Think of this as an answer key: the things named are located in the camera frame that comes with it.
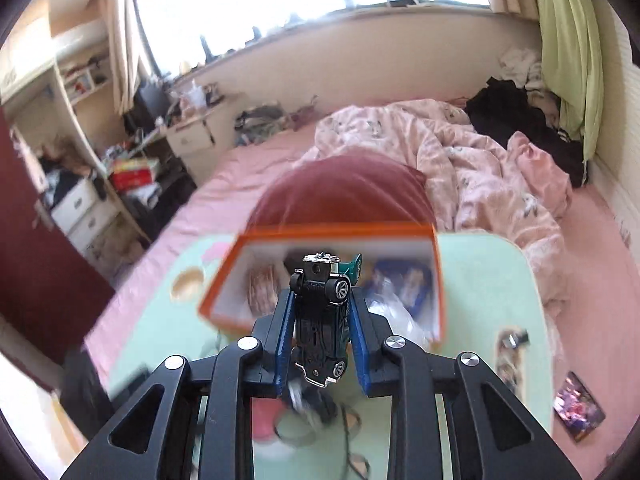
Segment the dark red pillow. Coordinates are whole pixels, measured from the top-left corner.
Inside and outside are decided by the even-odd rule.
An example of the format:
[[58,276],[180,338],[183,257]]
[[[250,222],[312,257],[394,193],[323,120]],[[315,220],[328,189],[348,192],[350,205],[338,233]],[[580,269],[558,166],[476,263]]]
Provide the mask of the dark red pillow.
[[271,183],[247,229],[304,224],[411,222],[433,224],[422,172],[374,153],[306,162]]

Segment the grey clothes pile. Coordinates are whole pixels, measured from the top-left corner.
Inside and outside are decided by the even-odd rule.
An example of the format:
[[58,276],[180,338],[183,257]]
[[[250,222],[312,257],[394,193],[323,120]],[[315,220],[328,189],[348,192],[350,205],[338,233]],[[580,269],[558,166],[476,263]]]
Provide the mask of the grey clothes pile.
[[243,110],[235,117],[235,146],[258,145],[285,130],[297,131],[317,116],[316,102],[287,112],[280,103],[262,104]]

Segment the pink floral duvet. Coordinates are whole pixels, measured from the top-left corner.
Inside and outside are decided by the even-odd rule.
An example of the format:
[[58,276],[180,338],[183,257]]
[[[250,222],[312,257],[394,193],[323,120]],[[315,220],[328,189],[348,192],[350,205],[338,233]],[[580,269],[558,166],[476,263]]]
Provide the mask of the pink floral duvet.
[[456,106],[431,99],[349,106],[323,118],[302,164],[351,152],[379,154],[420,171],[436,226],[486,231],[518,246],[549,309],[569,299],[560,220],[570,177],[521,132],[501,146]]

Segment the black toy car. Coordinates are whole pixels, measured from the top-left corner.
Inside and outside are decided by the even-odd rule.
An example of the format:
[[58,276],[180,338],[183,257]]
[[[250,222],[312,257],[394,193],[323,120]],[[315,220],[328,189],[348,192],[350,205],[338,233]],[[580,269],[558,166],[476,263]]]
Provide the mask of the black toy car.
[[344,262],[330,252],[316,252],[303,256],[291,275],[295,365],[315,387],[335,384],[348,367],[347,346],[367,311],[358,287],[362,263],[360,254]]

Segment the green cartoon lap table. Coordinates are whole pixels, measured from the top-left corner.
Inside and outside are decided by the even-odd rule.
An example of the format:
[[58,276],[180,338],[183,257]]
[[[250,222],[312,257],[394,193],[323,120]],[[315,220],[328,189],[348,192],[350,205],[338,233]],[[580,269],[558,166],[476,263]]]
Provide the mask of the green cartoon lap table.
[[[545,430],[552,428],[553,379],[548,330],[532,270],[522,252],[489,234],[440,234],[438,237],[445,296],[444,340],[437,351],[457,356],[473,351],[496,366],[496,345],[509,328],[527,330],[521,399]],[[206,235],[154,275],[160,284],[138,319],[122,352],[107,375],[109,393],[119,392],[142,368],[154,370],[163,359],[181,354],[190,360],[218,352],[228,341],[198,314],[196,300],[171,295],[176,278],[186,271],[203,272],[213,281],[222,258],[234,242],[232,234]],[[390,400],[367,399],[355,373],[329,392],[349,408],[349,423],[334,422],[312,434],[291,413],[282,416],[280,434],[266,434],[254,444],[258,479],[352,479],[349,452],[370,467],[373,479],[387,472]]]

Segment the white drawer cabinet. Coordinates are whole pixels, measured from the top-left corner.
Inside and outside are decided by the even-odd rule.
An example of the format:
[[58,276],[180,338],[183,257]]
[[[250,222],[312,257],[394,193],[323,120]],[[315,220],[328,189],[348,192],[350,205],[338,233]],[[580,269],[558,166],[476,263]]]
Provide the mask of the white drawer cabinet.
[[93,183],[81,179],[52,209],[52,219],[70,244],[83,254],[118,215],[115,203],[99,198]]

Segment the black clothes pile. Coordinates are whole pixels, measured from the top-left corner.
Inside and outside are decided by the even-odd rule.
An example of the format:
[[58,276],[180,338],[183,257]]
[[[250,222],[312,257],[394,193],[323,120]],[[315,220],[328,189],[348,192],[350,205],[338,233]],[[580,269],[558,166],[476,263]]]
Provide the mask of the black clothes pile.
[[573,188],[584,184],[582,144],[549,127],[544,112],[531,106],[525,90],[512,80],[489,78],[486,87],[466,102],[464,111],[478,133],[490,136],[503,148],[514,133],[524,133],[570,176]]

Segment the colourful card on bed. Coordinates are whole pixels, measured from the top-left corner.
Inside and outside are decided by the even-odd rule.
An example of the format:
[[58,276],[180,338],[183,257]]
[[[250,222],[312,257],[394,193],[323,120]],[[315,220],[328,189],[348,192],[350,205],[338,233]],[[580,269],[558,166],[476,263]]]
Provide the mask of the colourful card on bed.
[[600,403],[574,372],[566,374],[555,393],[553,409],[574,442],[584,440],[606,419]]

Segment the white clothes pile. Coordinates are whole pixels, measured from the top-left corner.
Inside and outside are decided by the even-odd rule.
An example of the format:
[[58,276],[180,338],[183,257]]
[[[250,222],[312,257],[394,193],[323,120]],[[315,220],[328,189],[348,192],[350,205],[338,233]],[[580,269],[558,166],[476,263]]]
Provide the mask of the white clothes pile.
[[500,78],[513,81],[519,89],[542,91],[541,54],[533,49],[511,48],[499,58]]

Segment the red snack box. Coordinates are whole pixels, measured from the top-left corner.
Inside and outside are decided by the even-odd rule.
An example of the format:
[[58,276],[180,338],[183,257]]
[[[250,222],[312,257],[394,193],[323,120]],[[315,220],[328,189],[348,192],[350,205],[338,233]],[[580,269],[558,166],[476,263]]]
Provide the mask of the red snack box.
[[113,162],[108,178],[116,191],[126,192],[154,183],[159,171],[157,158],[122,159]]

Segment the orange gradient cardboard box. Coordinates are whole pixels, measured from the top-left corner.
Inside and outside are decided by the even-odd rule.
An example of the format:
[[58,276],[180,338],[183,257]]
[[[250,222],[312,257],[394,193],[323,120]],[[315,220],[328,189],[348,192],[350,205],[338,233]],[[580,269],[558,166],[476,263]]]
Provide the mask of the orange gradient cardboard box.
[[432,348],[445,336],[446,307],[436,230],[430,224],[353,223],[263,228],[232,237],[198,312],[245,334],[299,280],[332,297],[360,287],[393,330]]

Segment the green curtain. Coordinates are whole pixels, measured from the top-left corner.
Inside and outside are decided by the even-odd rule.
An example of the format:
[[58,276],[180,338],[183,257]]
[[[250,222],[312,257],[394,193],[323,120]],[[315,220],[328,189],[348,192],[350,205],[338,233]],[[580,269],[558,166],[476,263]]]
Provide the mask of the green curtain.
[[544,82],[561,100],[560,126],[593,158],[604,95],[600,30],[592,0],[537,0]]

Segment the black wrapped candy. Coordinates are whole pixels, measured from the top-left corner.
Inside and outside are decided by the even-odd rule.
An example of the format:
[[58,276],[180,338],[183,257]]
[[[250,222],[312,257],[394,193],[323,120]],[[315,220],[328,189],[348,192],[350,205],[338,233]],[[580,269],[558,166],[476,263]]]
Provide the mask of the black wrapped candy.
[[529,344],[527,330],[506,330],[500,339],[500,344],[506,350],[516,351]]

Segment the beige left curtain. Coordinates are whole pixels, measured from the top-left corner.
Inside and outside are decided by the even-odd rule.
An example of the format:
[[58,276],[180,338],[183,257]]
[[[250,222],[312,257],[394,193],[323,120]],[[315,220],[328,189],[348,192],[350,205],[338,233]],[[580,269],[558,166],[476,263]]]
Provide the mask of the beige left curtain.
[[96,0],[106,25],[113,81],[114,110],[119,116],[134,107],[140,84],[152,74],[143,45],[134,0]]

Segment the wall bookshelf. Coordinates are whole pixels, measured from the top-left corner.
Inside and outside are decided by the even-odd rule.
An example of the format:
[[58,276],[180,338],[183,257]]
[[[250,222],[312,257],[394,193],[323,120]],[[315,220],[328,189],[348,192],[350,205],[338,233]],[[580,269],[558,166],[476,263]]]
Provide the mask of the wall bookshelf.
[[93,96],[112,82],[105,24],[94,20],[53,38],[55,61],[71,106]]

